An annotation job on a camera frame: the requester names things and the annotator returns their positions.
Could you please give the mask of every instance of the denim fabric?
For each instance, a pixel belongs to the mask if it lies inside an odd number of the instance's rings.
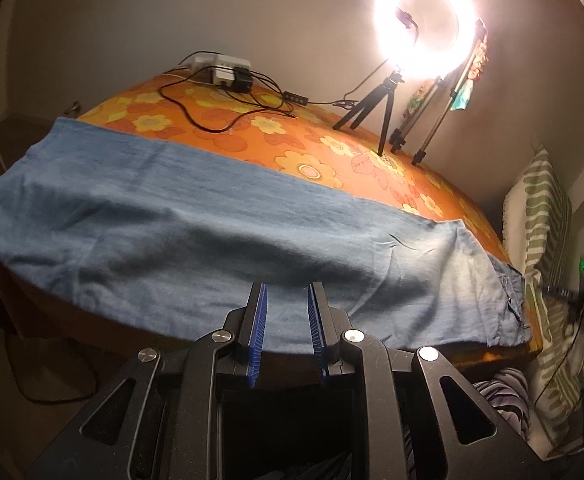
[[[512,313],[520,276],[461,221],[66,118],[0,176],[0,262],[84,310],[189,340],[245,306],[256,280],[266,350],[312,352],[313,280],[390,347],[530,338]]]

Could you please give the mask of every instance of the pillow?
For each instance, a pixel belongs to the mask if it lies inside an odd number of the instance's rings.
[[[541,146],[503,203],[503,243],[516,269],[535,270],[544,285],[557,285],[565,261],[572,205]]]

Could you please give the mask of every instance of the black tripod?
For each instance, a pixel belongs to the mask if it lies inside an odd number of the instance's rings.
[[[394,105],[394,90],[399,83],[403,82],[401,74],[398,72],[392,72],[386,79],[377,86],[373,91],[366,95],[361,101],[355,105],[352,110],[344,115],[332,128],[341,131],[341,127],[349,120],[353,119],[356,115],[356,119],[352,121],[350,127],[354,130],[357,128],[363,119],[365,119],[372,110],[387,97],[386,103],[386,113],[383,116],[383,127],[381,128],[381,137],[378,142],[378,156],[383,154],[383,147],[386,144],[387,129],[390,126],[390,118],[392,117],[392,106]]]

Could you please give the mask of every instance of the black metal bracket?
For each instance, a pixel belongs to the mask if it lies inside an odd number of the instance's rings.
[[[266,309],[266,287],[255,283],[246,307],[188,350],[139,352],[38,457],[27,480],[227,478],[224,396],[256,383]],[[436,349],[386,348],[330,307],[320,282],[308,287],[308,313],[323,384],[353,401],[353,480],[407,479],[406,428],[419,478],[549,478]]]

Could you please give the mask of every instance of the ring light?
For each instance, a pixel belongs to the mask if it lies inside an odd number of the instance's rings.
[[[474,44],[476,11],[472,0],[446,0],[456,16],[458,30],[454,45],[446,52],[436,52],[416,41],[396,17],[403,0],[376,0],[374,26],[385,57],[408,78],[429,79],[445,76],[459,66]]]

